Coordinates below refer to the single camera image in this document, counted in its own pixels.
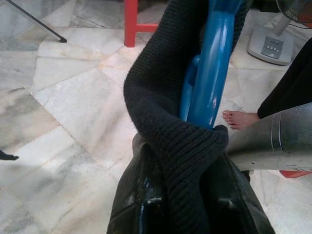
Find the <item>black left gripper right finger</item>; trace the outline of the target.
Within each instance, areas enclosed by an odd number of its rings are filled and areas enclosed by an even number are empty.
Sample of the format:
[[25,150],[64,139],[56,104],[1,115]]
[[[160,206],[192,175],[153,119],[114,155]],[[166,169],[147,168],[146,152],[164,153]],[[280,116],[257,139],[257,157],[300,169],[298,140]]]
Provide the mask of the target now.
[[274,234],[249,181],[227,157],[204,173],[204,206],[212,234]]

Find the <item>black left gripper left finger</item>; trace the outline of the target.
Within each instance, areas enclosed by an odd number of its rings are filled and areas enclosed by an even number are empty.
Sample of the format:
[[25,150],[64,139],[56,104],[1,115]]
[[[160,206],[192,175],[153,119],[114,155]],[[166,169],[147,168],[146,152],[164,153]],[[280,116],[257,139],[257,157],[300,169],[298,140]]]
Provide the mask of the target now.
[[170,219],[160,164],[143,137],[133,138],[132,150],[117,186],[107,233],[168,234]]

